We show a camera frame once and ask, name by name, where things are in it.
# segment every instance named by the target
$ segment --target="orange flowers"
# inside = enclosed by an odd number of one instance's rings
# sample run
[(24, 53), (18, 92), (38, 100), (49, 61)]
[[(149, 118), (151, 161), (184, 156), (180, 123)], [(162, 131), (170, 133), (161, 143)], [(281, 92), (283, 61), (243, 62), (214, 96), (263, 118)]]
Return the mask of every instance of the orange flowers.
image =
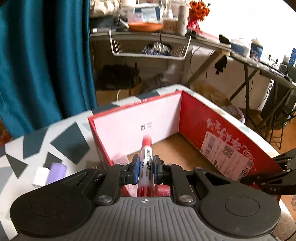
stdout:
[(209, 6), (211, 4), (209, 3), (206, 7), (205, 3), (202, 2), (201, 0), (196, 2), (196, 1), (191, 1), (190, 2), (190, 7), (191, 9), (189, 10), (189, 16), (191, 19), (196, 19), (199, 21), (205, 20), (205, 16), (208, 16), (210, 13)]

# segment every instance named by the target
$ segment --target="purple object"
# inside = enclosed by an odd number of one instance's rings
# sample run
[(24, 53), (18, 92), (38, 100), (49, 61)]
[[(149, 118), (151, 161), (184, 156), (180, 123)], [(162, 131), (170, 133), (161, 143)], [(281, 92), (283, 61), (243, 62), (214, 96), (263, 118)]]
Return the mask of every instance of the purple object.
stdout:
[(46, 185), (63, 179), (66, 176), (67, 166), (62, 163), (52, 163), (46, 180)]

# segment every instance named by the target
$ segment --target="orange bowl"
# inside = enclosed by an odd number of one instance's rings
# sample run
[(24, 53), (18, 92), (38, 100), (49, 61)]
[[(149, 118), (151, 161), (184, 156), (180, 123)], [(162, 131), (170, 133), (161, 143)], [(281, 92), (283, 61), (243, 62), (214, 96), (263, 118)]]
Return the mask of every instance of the orange bowl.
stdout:
[(129, 23), (128, 27), (135, 32), (156, 32), (163, 28), (162, 23)]

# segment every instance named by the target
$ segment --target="computer tower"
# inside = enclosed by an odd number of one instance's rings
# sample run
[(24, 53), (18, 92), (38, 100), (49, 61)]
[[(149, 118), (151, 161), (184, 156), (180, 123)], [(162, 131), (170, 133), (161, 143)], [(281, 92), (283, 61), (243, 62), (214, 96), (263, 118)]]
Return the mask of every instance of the computer tower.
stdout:
[[(296, 83), (296, 68), (294, 68), (292, 65), (288, 64), (287, 62), (283, 62), (282, 67), (280, 68), (280, 71), (285, 74), (288, 75), (293, 82)], [(263, 106), (263, 109), (261, 111), (261, 118), (264, 120), (265, 118), (267, 118), (270, 113), (272, 112), (272, 110), (274, 109), (274, 107), (276, 107), (279, 102), (282, 100), (282, 98), (285, 96), (285, 94), (289, 91), (289, 88), (282, 85), (282, 84), (277, 84), (278, 85), (278, 90), (277, 90), (277, 98), (274, 101), (274, 93), (275, 93), (275, 88), (276, 85), (275, 83), (273, 84), (271, 91), (269, 93), (269, 96), (267, 98), (267, 101), (265, 102), (265, 105)], [(276, 110), (276, 123), (275, 123), (275, 129), (281, 129), (282, 125), (281, 123), (283, 121), (287, 121), (288, 120), (288, 116), (286, 116), (285, 114), (283, 114), (283, 112), (285, 113), (289, 113), (294, 109), (296, 103), (296, 91), (294, 91), (293, 94), (290, 94), (286, 97), (286, 99), (282, 102), (281, 106)], [(274, 123), (274, 117), (270, 118), (267, 122), (266, 125), (270, 126), (272, 128)]]

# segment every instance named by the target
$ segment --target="qr code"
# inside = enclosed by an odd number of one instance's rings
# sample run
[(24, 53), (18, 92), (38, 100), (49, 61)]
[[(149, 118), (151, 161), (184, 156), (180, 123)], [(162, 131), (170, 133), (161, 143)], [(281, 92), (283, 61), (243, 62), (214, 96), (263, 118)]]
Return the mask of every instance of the qr code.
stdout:
[(229, 159), (232, 157), (234, 150), (229, 146), (225, 145), (222, 153), (226, 155)]
[(248, 166), (249, 168), (251, 168), (253, 165), (254, 165), (254, 163), (253, 163), (251, 160), (249, 160), (248, 163), (247, 163), (247, 166)]

